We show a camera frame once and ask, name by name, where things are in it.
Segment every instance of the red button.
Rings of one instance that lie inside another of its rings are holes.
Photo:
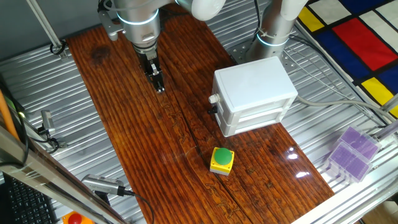
[[[80,214],[73,214],[69,216],[68,224],[81,224],[81,215]]]

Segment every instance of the keyboard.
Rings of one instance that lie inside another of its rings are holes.
[[[4,181],[1,203],[2,208],[8,211],[2,211],[2,213],[12,214],[10,223],[55,223],[55,214],[47,196],[6,174],[4,174]]]

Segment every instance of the wooden board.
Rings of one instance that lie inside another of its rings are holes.
[[[331,197],[281,124],[223,137],[207,99],[214,71],[233,66],[231,59],[191,16],[170,19],[165,29],[162,94],[123,35],[112,42],[97,28],[68,39],[130,184],[152,204],[156,223],[291,223]],[[236,153],[228,177],[209,172],[214,147]]]

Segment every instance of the red square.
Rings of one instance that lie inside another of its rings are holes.
[[[398,58],[357,18],[340,24],[333,30],[373,71]]]

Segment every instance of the green button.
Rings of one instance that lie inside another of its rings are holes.
[[[216,153],[214,153],[214,159],[220,165],[229,164],[232,160],[232,153],[226,148],[219,148]]]

